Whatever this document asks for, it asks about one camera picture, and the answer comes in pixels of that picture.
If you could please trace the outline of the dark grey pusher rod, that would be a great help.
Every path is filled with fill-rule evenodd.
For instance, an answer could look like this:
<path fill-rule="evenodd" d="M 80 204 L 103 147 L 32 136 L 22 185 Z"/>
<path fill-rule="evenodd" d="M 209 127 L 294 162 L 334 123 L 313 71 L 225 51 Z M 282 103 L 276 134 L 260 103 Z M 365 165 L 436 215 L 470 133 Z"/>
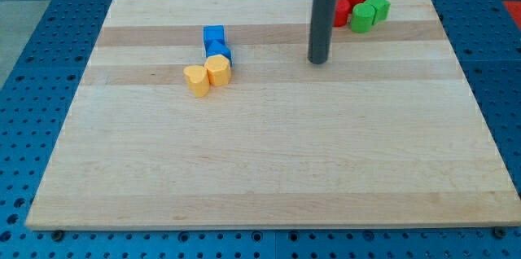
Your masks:
<path fill-rule="evenodd" d="M 313 0 L 309 27 L 308 60 L 324 64 L 329 58 L 337 0 Z"/>

